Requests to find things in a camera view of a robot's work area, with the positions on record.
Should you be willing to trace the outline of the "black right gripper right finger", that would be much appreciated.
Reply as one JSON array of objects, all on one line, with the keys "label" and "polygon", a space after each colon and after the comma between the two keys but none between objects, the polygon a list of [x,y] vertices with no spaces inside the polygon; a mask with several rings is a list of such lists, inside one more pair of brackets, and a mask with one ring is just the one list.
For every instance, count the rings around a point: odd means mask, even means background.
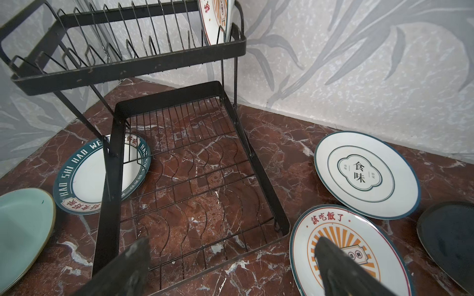
[{"label": "black right gripper right finger", "polygon": [[392,296],[393,293],[370,276],[331,240],[322,237],[315,257],[326,296]]}]

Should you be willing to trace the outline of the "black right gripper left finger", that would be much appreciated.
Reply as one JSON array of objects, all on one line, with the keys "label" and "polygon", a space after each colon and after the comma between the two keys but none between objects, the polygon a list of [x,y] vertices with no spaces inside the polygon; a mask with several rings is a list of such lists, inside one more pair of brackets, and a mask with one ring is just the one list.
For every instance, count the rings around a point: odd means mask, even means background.
[{"label": "black right gripper left finger", "polygon": [[141,296],[151,261],[149,238],[140,238],[113,259],[77,296]]}]

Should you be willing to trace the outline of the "mint green flower plate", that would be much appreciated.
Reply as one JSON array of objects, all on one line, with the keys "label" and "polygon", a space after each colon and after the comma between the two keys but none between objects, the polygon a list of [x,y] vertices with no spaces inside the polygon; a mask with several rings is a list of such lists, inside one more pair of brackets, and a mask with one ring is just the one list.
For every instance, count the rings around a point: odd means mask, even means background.
[{"label": "mint green flower plate", "polygon": [[52,195],[25,188],[1,196],[1,293],[32,267],[53,232],[56,205]]}]

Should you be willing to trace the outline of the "white plate dark lettered rim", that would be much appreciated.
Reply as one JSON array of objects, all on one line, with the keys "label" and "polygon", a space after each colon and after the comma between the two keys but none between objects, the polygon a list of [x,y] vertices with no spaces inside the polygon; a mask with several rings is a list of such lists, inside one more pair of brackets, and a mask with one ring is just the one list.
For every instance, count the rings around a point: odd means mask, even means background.
[{"label": "white plate dark lettered rim", "polygon": [[[122,199],[144,181],[151,164],[151,150],[136,135],[125,135]],[[106,166],[102,141],[94,139],[74,152],[60,169],[53,186],[56,205],[67,213],[90,215],[100,212]]]}]

